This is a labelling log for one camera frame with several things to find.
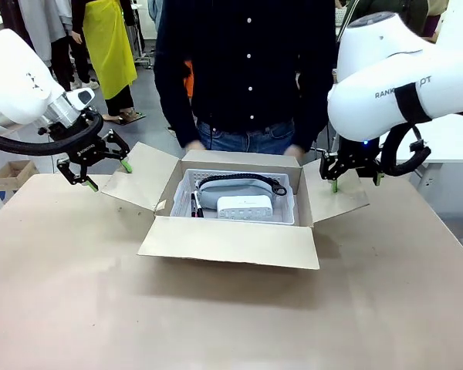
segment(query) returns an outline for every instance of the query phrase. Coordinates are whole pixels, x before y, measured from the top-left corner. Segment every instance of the jeans pocket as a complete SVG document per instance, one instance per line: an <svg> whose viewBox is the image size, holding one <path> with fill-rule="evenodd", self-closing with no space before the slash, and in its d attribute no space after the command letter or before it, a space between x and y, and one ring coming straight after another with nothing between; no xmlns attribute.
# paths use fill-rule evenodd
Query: jeans pocket
<svg viewBox="0 0 463 370"><path fill-rule="evenodd" d="M207 138L211 138L211 133L213 136L213 139L219 139L220 137L223 136L223 131L219 129L212 129L211 126L209 126L207 123L204 123L202 121L198 121L198 130L199 133Z"/></svg>
<svg viewBox="0 0 463 370"><path fill-rule="evenodd" d="M269 127L269 135L273 139L285 139L286 137L292 136L295 132L295 125L293 121L285 123L277 123Z"/></svg>

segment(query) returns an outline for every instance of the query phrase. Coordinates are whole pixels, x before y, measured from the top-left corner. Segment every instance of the gray pouch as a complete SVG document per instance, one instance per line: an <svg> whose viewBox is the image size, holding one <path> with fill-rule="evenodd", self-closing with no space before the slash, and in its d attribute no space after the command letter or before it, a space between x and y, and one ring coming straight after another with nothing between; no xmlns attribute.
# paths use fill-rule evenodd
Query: gray pouch
<svg viewBox="0 0 463 370"><path fill-rule="evenodd" d="M285 187L277 180L256 173L210 176L198 183L199 202L203 208L216 210L221 197L266 195L274 203L275 196L284 196Z"/></svg>

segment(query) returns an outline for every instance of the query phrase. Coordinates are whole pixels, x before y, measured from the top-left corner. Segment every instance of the person in yellow skirt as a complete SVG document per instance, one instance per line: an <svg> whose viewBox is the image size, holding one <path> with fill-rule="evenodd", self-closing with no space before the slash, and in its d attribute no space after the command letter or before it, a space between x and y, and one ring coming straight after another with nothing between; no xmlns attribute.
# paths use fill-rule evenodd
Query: person in yellow skirt
<svg viewBox="0 0 463 370"><path fill-rule="evenodd" d="M129 87L137 78L125 29L135 23L130 0L72 0L72 17L72 37L81 44L84 32L108 107L103 118L122 125L143 118L133 108Z"/></svg>

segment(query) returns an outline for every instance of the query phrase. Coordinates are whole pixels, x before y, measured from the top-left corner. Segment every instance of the plastic tray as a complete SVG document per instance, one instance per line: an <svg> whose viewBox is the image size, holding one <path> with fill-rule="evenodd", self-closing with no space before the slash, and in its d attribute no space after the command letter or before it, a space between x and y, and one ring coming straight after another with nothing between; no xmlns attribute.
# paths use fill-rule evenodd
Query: plastic tray
<svg viewBox="0 0 463 370"><path fill-rule="evenodd" d="M171 217L190 217L191 216L191 193L196 190L195 183L203 180L209 176L215 175L232 175L234 173L252 173L252 172L238 172L238 171L220 171L220 170L193 170L185 171L184 178L178 184L177 192L174 196L174 206L171 209ZM240 222L256 222L261 224L280 224L280 225L293 225L295 217L293 208L295 207L295 198L293 190L289 183L288 175L284 173L257 173L265 177L271 177L278 180L283 185L288 193L284 197L274 197L272 205L272 221L244 221L244 220L226 220L226 221L240 221ZM217 218L216 210L204 209L204 218Z"/></svg>

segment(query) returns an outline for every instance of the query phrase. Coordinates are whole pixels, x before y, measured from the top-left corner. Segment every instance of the hand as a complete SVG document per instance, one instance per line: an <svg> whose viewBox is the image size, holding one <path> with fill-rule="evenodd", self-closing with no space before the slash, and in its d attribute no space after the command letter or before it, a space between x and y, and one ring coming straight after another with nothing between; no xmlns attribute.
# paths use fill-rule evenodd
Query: hand
<svg viewBox="0 0 463 370"><path fill-rule="evenodd" d="M194 140L185 146L185 150L188 152L189 150L206 150L206 148L199 140Z"/></svg>
<svg viewBox="0 0 463 370"><path fill-rule="evenodd" d="M294 156L296 160L300 161L305 154L305 150L297 145L290 145L287 150L284 152L284 156Z"/></svg>
<svg viewBox="0 0 463 370"><path fill-rule="evenodd" d="M82 38L82 36L80 35L80 33L77 33L77 32L72 31L72 38L73 38L74 41L77 42L78 44L82 44L82 43L83 43L83 38Z"/></svg>

